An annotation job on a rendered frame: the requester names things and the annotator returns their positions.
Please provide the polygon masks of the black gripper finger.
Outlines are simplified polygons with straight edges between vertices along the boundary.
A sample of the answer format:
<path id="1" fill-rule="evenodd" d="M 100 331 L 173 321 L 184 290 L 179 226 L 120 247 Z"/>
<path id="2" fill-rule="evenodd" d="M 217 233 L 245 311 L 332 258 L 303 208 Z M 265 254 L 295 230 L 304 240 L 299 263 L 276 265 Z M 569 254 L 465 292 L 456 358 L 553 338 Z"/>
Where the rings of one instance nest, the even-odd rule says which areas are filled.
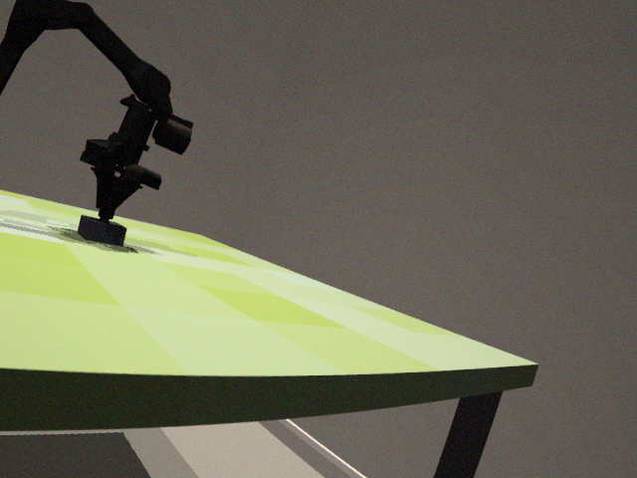
<path id="1" fill-rule="evenodd" d="M 113 181 L 113 189 L 107 203 L 107 213 L 112 213 L 114 210 L 119 208 L 119 206 L 124 203 L 131 194 L 137 191 L 138 188 L 142 189 L 143 187 L 117 177 L 116 175 L 112 175 L 111 177 Z"/>
<path id="2" fill-rule="evenodd" d="M 100 209 L 103 192 L 104 190 L 112 191 L 113 181 L 112 181 L 111 174 L 105 173 L 104 171 L 101 171 L 97 168 L 94 169 L 93 167 L 91 167 L 91 170 L 94 171 L 94 174 L 98 181 L 96 208 Z"/>

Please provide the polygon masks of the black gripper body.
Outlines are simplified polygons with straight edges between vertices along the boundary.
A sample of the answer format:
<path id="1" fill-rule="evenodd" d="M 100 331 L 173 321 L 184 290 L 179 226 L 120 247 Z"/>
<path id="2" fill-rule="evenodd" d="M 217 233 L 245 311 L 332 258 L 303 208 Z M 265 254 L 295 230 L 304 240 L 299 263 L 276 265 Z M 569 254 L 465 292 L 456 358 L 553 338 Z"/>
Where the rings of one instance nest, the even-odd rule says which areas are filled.
<path id="1" fill-rule="evenodd" d="M 117 133 L 113 132 L 112 134 L 115 134 L 115 141 L 117 142 L 122 142 L 123 140 L 128 141 L 128 157 L 124 164 L 126 168 L 123 168 L 119 164 L 116 166 L 116 161 L 97 163 L 91 158 L 85 158 L 85 151 L 83 151 L 80 161 L 86 162 L 94 166 L 95 169 L 97 168 L 111 175 L 115 175 L 115 172 L 119 172 L 119 177 L 124 180 L 138 185 L 142 183 L 158 190 L 161 184 L 160 174 L 138 165 L 142 152 L 144 150 L 148 151 L 149 149 L 149 146 L 146 145 L 147 139 L 137 133 L 121 128 Z"/>

